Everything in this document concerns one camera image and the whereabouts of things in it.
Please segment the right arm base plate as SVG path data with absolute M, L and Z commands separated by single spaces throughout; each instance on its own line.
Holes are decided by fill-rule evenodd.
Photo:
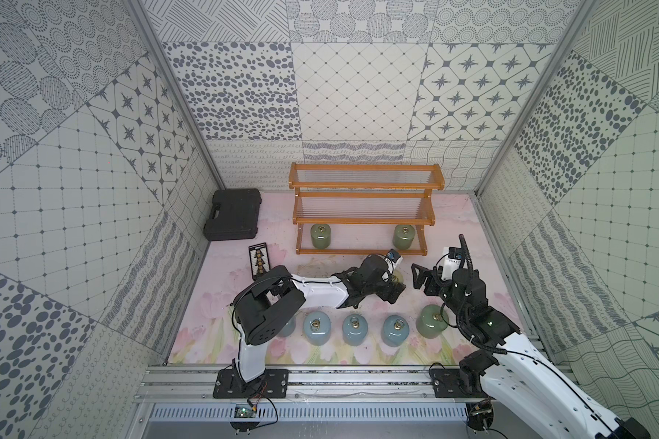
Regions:
M 453 368 L 436 368 L 428 371 L 434 396 L 438 399 L 485 399 L 482 391 L 469 387 L 461 378 L 461 371 Z

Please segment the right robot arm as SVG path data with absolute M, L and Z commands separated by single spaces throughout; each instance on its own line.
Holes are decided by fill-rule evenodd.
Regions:
M 520 327 L 490 305 L 486 285 L 472 267 L 443 279 L 439 267 L 411 267 L 415 289 L 437 296 L 476 351 L 459 364 L 467 393 L 483 393 L 506 406 L 544 438 L 648 438 L 633 417 L 622 419 L 582 391 L 532 344 Z

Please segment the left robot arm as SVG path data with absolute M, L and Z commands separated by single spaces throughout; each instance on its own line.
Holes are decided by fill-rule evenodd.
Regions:
M 232 325 L 240 334 L 235 371 L 245 382 L 265 373 L 267 345 L 303 308 L 357 308 L 375 294 L 395 304 L 406 286 L 394 279 L 403 257 L 396 250 L 370 254 L 358 267 L 327 278 L 291 274 L 283 265 L 260 276 L 234 298 Z

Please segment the yellow canister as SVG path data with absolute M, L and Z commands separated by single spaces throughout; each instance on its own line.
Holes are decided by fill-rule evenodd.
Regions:
M 397 294 L 401 294 L 406 289 L 404 277 L 400 273 L 393 274 L 391 282 Z

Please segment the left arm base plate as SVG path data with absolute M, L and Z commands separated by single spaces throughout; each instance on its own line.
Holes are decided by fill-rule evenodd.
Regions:
M 287 395 L 289 370 L 267 369 L 260 377 L 250 382 L 241 378 L 236 369 L 223 369 L 217 374 L 214 399 L 285 398 Z

